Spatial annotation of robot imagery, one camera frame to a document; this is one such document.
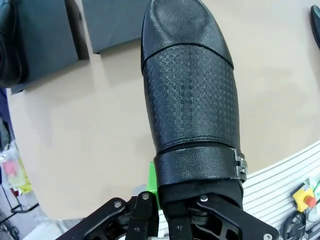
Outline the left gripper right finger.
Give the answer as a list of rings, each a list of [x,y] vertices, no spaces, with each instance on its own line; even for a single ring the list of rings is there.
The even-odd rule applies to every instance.
[[[171,240],[278,240],[276,228],[227,199],[207,194],[163,208]]]

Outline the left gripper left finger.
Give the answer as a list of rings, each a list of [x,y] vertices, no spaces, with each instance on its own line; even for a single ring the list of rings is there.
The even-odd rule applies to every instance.
[[[159,204],[154,163],[149,164],[146,190],[129,201],[118,197],[89,215],[85,240],[147,240],[158,236]]]

